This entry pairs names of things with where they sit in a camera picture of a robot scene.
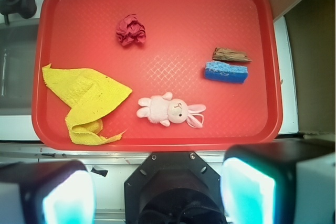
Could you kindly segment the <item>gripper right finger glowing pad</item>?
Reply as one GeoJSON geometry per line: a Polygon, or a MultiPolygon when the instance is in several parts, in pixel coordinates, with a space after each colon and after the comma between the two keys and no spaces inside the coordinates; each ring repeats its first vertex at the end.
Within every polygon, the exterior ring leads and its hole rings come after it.
{"type": "Polygon", "coordinates": [[[233,223],[335,223],[335,144],[237,144],[224,155],[220,195],[233,223]]]}

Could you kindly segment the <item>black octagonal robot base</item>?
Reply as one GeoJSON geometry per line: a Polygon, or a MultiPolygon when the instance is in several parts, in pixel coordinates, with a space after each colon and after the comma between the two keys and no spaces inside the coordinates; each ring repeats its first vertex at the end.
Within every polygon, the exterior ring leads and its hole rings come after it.
{"type": "Polygon", "coordinates": [[[126,223],[227,223],[220,175],[194,152],[156,152],[124,182],[126,223]]]}

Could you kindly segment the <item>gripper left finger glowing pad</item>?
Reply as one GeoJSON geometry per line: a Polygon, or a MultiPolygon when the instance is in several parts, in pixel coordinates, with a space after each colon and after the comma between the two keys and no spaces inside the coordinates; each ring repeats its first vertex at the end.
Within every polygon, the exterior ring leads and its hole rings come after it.
{"type": "Polygon", "coordinates": [[[82,162],[1,164],[1,223],[94,223],[95,212],[82,162]]]}

